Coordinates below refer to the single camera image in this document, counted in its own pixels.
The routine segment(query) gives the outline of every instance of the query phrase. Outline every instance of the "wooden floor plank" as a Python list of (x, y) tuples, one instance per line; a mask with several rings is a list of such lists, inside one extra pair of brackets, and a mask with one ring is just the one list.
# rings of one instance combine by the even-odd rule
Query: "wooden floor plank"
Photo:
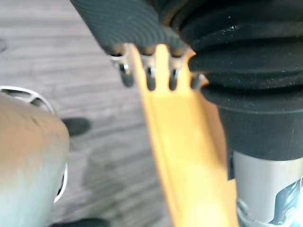
[(91, 130), (71, 139), (69, 180), (50, 222), (101, 217), (112, 227), (169, 227), (137, 88), (122, 86), (69, 1), (0, 1), (1, 84), (44, 95)]

